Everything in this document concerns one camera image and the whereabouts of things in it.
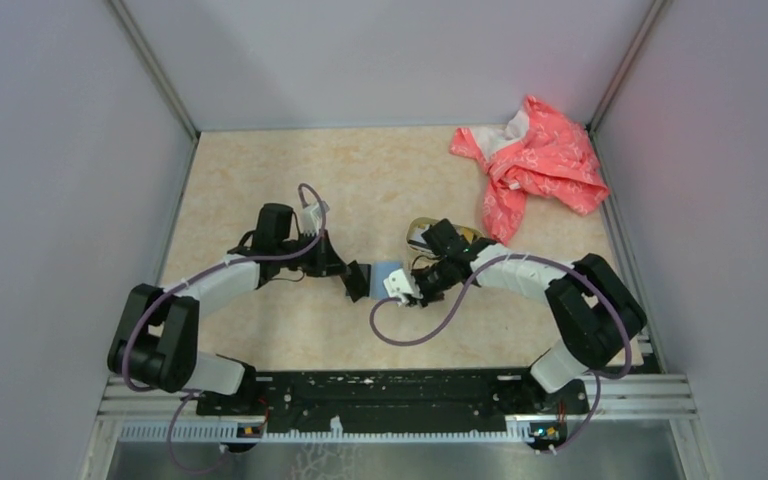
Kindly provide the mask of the beige card holder wallet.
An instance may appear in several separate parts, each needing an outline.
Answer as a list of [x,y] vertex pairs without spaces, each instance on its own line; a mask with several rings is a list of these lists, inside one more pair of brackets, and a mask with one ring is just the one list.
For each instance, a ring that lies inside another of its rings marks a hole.
[[389,298],[385,280],[403,264],[398,261],[379,261],[371,265],[369,297],[375,301]]

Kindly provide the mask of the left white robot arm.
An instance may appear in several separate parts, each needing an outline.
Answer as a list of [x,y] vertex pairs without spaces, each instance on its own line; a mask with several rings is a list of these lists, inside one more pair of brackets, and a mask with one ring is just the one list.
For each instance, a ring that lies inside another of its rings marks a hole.
[[283,270],[306,277],[336,277],[347,264],[332,247],[323,201],[295,212],[267,203],[256,227],[221,260],[174,285],[139,284],[129,292],[107,367],[137,392],[210,392],[237,414],[252,411],[260,399],[253,366],[200,351],[202,320],[238,297],[265,286]]

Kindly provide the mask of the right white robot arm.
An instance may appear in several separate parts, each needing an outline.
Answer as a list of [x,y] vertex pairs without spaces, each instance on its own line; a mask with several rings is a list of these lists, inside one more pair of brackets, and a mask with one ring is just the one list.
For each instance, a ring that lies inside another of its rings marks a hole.
[[559,340],[529,368],[523,398],[536,412],[550,411],[563,387],[587,371],[626,353],[648,323],[641,305],[605,258],[589,253],[572,263],[516,252],[449,220],[425,224],[410,240],[431,257],[428,266],[406,274],[404,300],[427,306],[461,283],[497,288],[546,305]]

